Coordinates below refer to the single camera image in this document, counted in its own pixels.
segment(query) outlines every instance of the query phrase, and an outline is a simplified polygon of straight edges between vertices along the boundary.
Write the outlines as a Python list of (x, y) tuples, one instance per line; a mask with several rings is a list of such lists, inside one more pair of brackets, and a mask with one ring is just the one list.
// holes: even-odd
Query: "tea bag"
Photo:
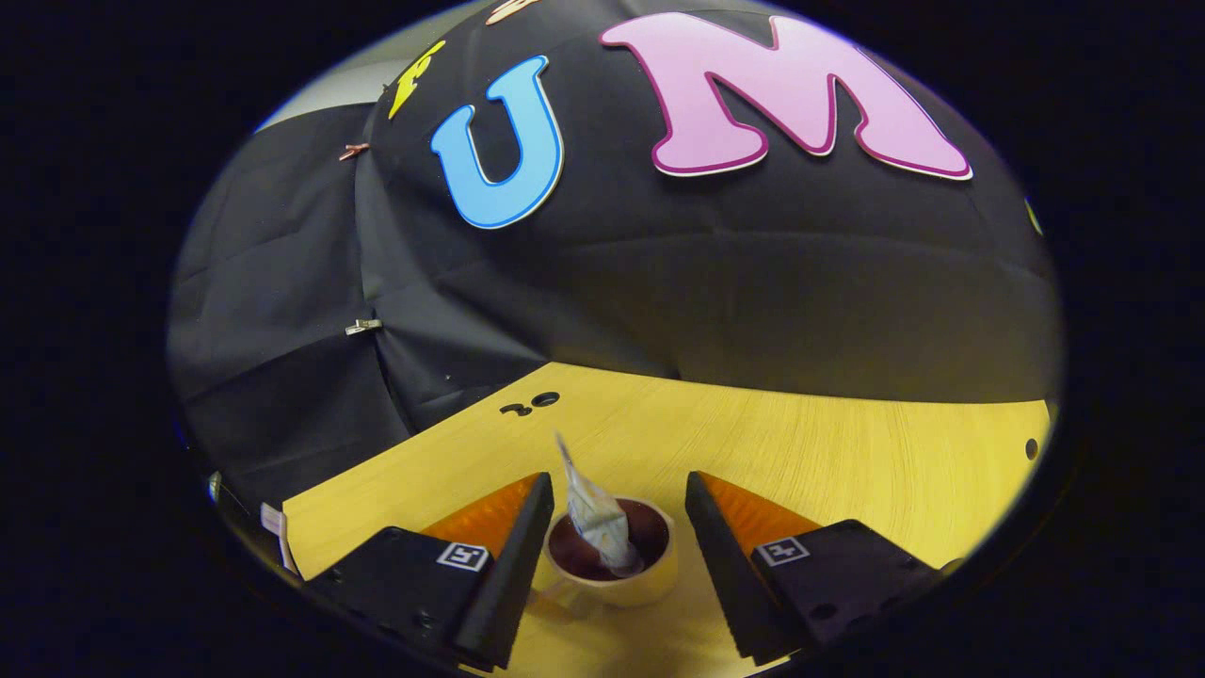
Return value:
[(586, 542), (598, 549), (602, 567), (616, 577), (639, 574), (645, 564), (628, 541), (628, 514), (606, 490), (577, 472), (565, 441), (557, 434), (557, 447), (569, 478), (569, 520)]

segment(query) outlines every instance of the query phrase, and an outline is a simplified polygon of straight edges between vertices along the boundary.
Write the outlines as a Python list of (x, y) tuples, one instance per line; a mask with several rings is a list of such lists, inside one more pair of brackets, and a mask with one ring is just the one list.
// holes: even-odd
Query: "metal clip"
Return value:
[(358, 319), (355, 320), (355, 324), (348, 326), (343, 331), (347, 331), (347, 335), (351, 336), (352, 334), (359, 334), (365, 329), (378, 329), (380, 326), (381, 326), (380, 319)]
[(339, 157), (339, 161), (343, 161), (343, 160), (346, 160), (348, 158), (354, 158), (355, 155), (359, 155), (364, 151), (369, 149), (369, 145), (368, 143), (345, 143), (343, 148), (345, 148), (345, 152), (343, 152), (342, 155)]

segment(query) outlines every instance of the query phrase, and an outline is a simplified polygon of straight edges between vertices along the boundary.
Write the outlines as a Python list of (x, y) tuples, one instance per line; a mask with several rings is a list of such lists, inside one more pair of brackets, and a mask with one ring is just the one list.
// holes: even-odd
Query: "pink letter m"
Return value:
[(889, 165), (966, 179), (971, 167), (919, 104), (857, 47), (812, 24), (770, 17), (774, 47), (682, 13), (639, 17), (600, 36), (636, 55), (657, 92), (668, 134), (653, 147), (665, 173), (695, 176), (752, 165), (769, 148), (760, 130), (733, 119), (722, 81), (813, 155), (836, 137), (836, 90), (858, 104), (858, 143)]

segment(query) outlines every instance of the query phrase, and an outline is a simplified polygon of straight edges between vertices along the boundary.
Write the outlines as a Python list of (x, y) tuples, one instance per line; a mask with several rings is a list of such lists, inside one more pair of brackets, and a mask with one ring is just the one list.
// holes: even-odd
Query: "white tag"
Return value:
[(293, 562), (293, 554), (289, 552), (288, 521), (284, 519), (284, 514), (268, 505), (259, 505), (259, 524), (272, 535), (276, 535), (281, 544), (281, 564), (284, 568), (298, 574), (298, 567)]

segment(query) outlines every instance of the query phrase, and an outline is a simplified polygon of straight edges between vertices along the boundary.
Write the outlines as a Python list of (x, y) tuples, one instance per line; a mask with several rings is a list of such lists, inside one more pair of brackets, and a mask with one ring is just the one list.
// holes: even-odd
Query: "yellow letter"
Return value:
[(439, 52), (440, 47), (443, 47), (446, 42), (446, 40), (440, 40), (425, 54), (419, 57), (417, 61), (411, 64), (408, 69), (402, 71), (398, 78), (398, 93), (393, 95), (393, 107), (389, 108), (389, 119), (393, 119), (398, 108), (415, 93), (415, 89), (418, 87), (418, 76), (427, 72), (427, 66), (431, 65), (431, 54)]
[(506, 17), (513, 14), (515, 12), (518, 12), (523, 7), (527, 7), (528, 5), (534, 5), (535, 2), (539, 1), (540, 0), (507, 0), (506, 4), (499, 5), (499, 7), (494, 10), (492, 14), (489, 14), (489, 18), (486, 19), (486, 25), (494, 25), (495, 23), (505, 19)]

